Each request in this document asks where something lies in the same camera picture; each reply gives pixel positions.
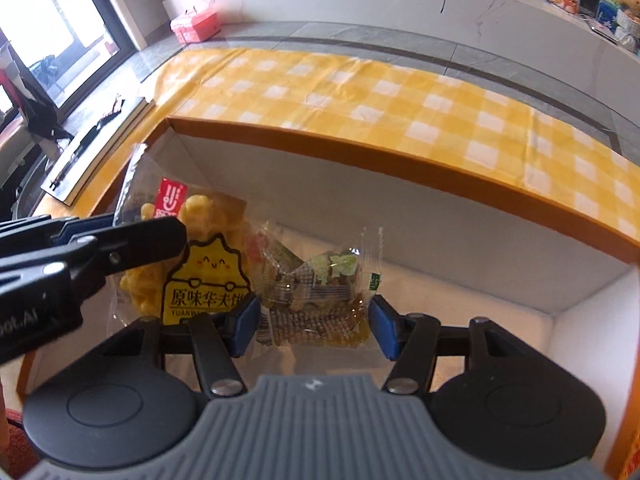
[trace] notebook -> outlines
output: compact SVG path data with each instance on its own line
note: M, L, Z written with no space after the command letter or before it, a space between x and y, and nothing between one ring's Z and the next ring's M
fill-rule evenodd
M45 177L41 189L65 205L73 205L103 160L118 147L120 141L138 125L154 104L142 97L126 99L120 113L104 124L93 139L90 129L84 134L76 135Z

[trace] cartoon smiling face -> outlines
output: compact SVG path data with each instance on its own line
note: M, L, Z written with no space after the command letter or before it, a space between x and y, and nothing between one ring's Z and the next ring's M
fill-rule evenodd
M186 263L173 272L169 279L207 285L224 286L227 283L234 283L236 287L249 285L241 272L240 253L226 246L221 235L216 235L207 245L192 242Z

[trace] red label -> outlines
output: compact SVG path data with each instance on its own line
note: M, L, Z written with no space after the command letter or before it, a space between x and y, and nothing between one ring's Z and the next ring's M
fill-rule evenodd
M162 179L160 191L156 197L154 218L161 216L178 216L178 212L187 199L187 187L181 182Z

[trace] pink box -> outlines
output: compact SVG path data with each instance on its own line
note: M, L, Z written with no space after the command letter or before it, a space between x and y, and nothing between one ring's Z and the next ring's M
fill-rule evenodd
M220 31L220 22L213 9L189 10L171 20L171 30L181 44L201 43Z

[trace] waffle package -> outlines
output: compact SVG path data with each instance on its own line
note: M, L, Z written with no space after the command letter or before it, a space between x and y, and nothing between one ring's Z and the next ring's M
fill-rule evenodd
M367 305L380 284L382 230L302 260L273 231L246 243L252 282L262 303L263 345L357 348L370 335Z
M114 316L123 317L122 305L130 303L133 317L157 316L163 324L178 324L201 312L235 307L252 290L244 250L245 209L243 200L169 176L145 145L138 146L114 224L177 216L187 227L188 244L178 258L125 272L117 284Z

